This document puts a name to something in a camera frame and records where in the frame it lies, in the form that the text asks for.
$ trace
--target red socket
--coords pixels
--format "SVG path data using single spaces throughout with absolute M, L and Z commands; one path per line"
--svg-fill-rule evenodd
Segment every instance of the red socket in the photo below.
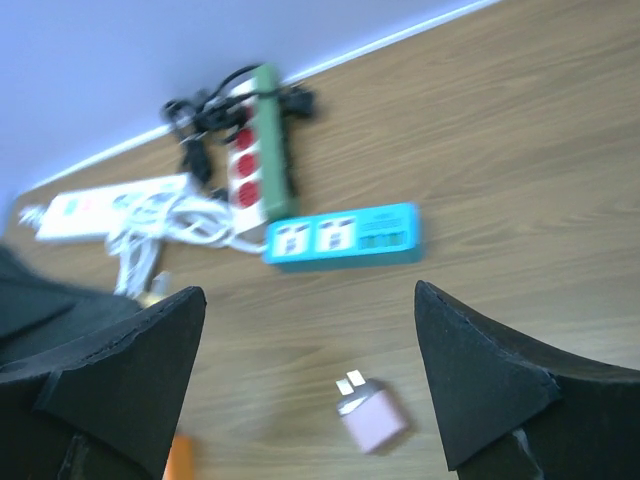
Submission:
M 240 178 L 251 175 L 258 168 L 258 160 L 253 153 L 245 153 L 236 162 L 236 172 Z
M 238 150 L 246 150 L 253 144 L 253 132 L 250 128 L 243 128 L 238 132 L 236 137 L 236 148 Z
M 236 193 L 236 203 L 240 208 L 249 208 L 260 198 L 260 188 L 256 182 L 245 182 Z

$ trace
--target metal prong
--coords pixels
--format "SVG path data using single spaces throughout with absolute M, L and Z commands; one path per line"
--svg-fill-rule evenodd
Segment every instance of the metal prong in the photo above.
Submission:
M 350 395 L 354 391 L 353 387 L 349 383 L 349 380 L 347 380 L 346 378 L 343 378 L 342 380 L 338 380 L 336 382 L 336 385 L 338 386 L 338 390 L 340 390 L 340 393 L 342 395 Z
M 352 372 L 347 373 L 347 377 L 349 378 L 349 380 L 351 380 L 351 383 L 353 383 L 354 387 L 359 387 L 360 385 L 364 385 L 366 383 L 359 370 L 353 370 Z

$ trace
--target white power strip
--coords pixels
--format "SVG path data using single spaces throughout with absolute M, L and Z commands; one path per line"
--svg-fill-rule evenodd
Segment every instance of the white power strip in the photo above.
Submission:
M 36 228 L 36 240 L 41 242 L 104 241 L 122 222 L 131 204 L 154 193 L 191 196 L 198 193 L 198 186 L 191 174 L 182 173 L 65 192 L 57 195 L 46 209 L 27 207 L 22 223 Z
M 242 95 L 256 90 L 253 78 L 231 90 L 231 95 Z M 253 112 L 256 98 L 250 97 L 241 105 Z M 262 168 L 260 167 L 260 140 L 254 138 L 253 121 L 240 131 L 238 138 L 227 146 L 227 179 L 229 206 L 233 226 L 238 235 L 252 242 L 263 242 L 267 228 L 267 215 L 260 195 Z
M 120 257 L 115 293 L 137 298 L 147 287 L 163 241 L 260 254 L 265 246 L 234 230 L 229 205 L 198 194 L 190 174 L 67 192 L 49 208 L 27 207 L 21 223 L 43 242 L 105 240 Z

